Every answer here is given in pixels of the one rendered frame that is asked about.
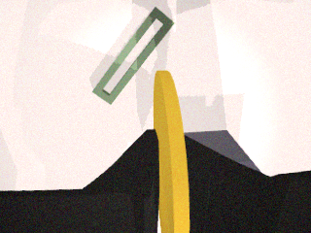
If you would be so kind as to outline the gold coin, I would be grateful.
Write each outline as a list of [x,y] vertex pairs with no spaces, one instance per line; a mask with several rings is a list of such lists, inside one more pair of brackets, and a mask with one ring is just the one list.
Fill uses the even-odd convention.
[[190,188],[178,94],[168,71],[155,71],[153,128],[158,139],[160,233],[190,233]]

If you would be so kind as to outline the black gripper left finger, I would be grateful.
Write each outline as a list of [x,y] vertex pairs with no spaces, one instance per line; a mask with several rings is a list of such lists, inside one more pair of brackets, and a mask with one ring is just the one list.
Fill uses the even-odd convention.
[[152,128],[86,187],[0,190],[0,233],[156,233],[158,195]]

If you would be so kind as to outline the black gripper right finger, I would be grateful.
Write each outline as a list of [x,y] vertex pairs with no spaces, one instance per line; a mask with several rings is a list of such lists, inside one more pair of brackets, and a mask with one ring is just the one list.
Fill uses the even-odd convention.
[[311,171],[268,176],[184,135],[190,233],[304,233]]

